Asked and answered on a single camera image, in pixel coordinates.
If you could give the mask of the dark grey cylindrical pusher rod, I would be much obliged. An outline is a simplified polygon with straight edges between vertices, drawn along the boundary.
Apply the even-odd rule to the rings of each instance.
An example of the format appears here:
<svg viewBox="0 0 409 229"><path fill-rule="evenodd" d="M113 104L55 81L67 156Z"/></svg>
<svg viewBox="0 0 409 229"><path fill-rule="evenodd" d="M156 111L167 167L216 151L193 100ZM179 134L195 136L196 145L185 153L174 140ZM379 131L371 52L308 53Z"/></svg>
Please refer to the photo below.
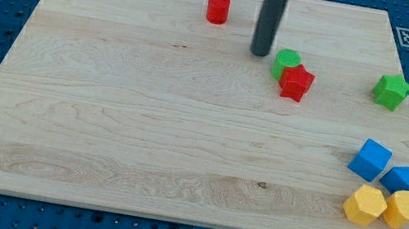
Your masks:
<svg viewBox="0 0 409 229"><path fill-rule="evenodd" d="M264 0L250 43L254 56L266 57L272 48L288 0Z"/></svg>

